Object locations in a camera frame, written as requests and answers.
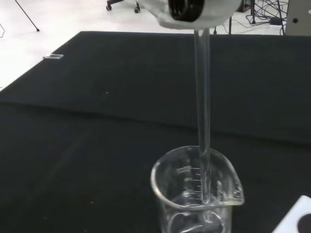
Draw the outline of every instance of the cable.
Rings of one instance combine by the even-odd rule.
[[[0,24],[0,27],[3,29],[3,33],[2,33],[2,36],[0,36],[0,38],[3,38],[4,33],[5,33],[5,29],[2,27],[2,25],[1,25],[1,24]]]
[[[227,29],[225,28],[225,26],[224,26],[224,24],[223,24],[223,23],[222,23],[222,26],[224,27],[225,32],[226,32],[227,34],[229,34],[229,32],[227,32]]]
[[[245,28],[253,28],[253,27],[256,27],[256,26],[260,26],[260,25],[263,25],[263,24],[267,24],[267,23],[269,23],[269,22],[260,22],[260,23],[256,23],[256,24],[251,24],[251,26],[249,26],[249,27],[247,27],[247,26],[245,26],[245,25],[243,25],[243,24],[241,24],[243,27],[245,27]],[[224,27],[224,29],[225,29],[225,32],[227,33],[227,34],[230,34],[229,32],[227,32],[227,30],[226,30],[226,28],[225,28],[225,25],[222,23],[222,26]]]
[[[286,26],[286,24],[283,25],[284,27]],[[285,35],[285,34],[281,34],[282,28],[280,29],[280,35]]]
[[[277,17],[281,19],[281,16],[278,16],[281,13],[284,13],[286,16],[282,17],[282,21],[287,20],[287,12],[284,10],[284,7],[288,7],[288,3],[284,1],[275,0],[272,2],[272,0],[262,0],[262,4],[259,5],[259,1],[255,2],[255,6],[259,9],[254,9],[254,16],[259,18],[260,20],[264,20],[264,22],[270,22],[270,18]],[[268,8],[271,7],[274,10],[277,10],[277,14],[272,14],[270,11],[268,11]],[[250,19],[248,17],[252,17],[252,15],[247,15],[246,19],[249,22],[249,24],[252,26],[253,23],[251,23]]]

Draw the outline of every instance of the glass beaker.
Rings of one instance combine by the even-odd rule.
[[[231,233],[232,206],[244,203],[241,182],[230,161],[210,149],[210,203],[202,205],[199,147],[174,149],[151,172],[159,200],[162,233]]]

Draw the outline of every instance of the gray floor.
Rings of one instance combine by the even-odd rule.
[[[5,29],[4,37],[0,38],[0,90],[80,31],[192,33],[161,28],[144,9],[135,14],[134,0],[113,5],[111,12],[106,11],[105,0],[19,0],[19,3],[41,32],[35,31],[14,0],[0,0],[0,24]],[[233,18],[249,26],[244,13],[236,13]],[[280,27],[269,25],[249,29],[237,22],[233,22],[232,28],[236,34],[278,35],[279,30]],[[217,31],[225,33],[222,25]]]

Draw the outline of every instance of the black opening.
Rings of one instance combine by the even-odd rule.
[[[205,0],[169,0],[173,19],[194,22],[201,15]]]

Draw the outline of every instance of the black table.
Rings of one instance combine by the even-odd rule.
[[[211,144],[246,198],[234,233],[270,233],[311,196],[310,41],[212,37]],[[83,32],[3,90],[0,231],[159,232],[151,167],[197,144],[192,45]]]

